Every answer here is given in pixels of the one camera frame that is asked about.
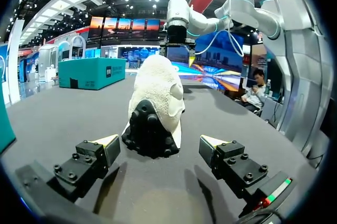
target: sheep plush toy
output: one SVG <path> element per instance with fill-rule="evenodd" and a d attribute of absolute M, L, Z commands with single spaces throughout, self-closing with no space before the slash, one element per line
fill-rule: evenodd
<path fill-rule="evenodd" d="M 129 122 L 122 134 L 129 149 L 152 158 L 179 152 L 183 85 L 171 61 L 149 56 L 139 69 L 128 106 Z"/>

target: logo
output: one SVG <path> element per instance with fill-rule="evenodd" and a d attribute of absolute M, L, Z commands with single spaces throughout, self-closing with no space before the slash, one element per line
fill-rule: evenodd
<path fill-rule="evenodd" d="M 112 69 L 111 66 L 106 67 L 106 78 L 111 77 Z"/>

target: gray table surface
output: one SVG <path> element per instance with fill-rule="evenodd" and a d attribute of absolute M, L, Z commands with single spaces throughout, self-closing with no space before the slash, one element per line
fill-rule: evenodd
<path fill-rule="evenodd" d="M 7 109 L 17 142 L 2 156 L 7 170 L 37 160 L 52 170 L 65 162 L 83 140 L 121 134 L 127 123 L 134 76 L 99 91 L 54 87 Z M 262 119 L 216 90 L 183 81 L 179 154 L 152 160 L 128 150 L 105 180 L 98 180 L 76 203 L 112 219 L 112 223 L 232 223 L 245 206 L 224 181 L 217 181 L 199 156 L 201 134 L 246 146 L 252 159 L 282 170 L 298 185 L 281 206 L 288 213 L 305 195 L 316 171 L 284 136 Z"/>

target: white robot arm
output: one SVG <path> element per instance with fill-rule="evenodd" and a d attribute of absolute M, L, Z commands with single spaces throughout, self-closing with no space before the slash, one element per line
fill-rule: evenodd
<path fill-rule="evenodd" d="M 230 30 L 236 21 L 263 33 L 264 45 L 275 55 L 283 73 L 284 105 L 277 129 L 305 155 L 322 135 L 333 83 L 329 45 L 317 28 L 317 19 L 305 0 L 267 0 L 255 8 L 254 0 L 226 0 L 207 19 L 186 0 L 170 0 L 168 42 L 184 43 L 215 31 Z"/>

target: white arch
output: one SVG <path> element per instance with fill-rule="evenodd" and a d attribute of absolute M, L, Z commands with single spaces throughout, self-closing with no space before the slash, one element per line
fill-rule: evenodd
<path fill-rule="evenodd" d="M 72 57 L 73 57 L 74 41 L 77 38 L 80 38 L 82 40 L 82 44 L 83 44 L 83 46 L 82 46 L 82 48 L 83 48 L 82 57 L 85 58 L 86 42 L 85 42 L 85 39 L 82 36 L 78 35 L 78 36 L 73 37 L 72 40 L 70 41 L 69 60 L 71 60 Z"/>

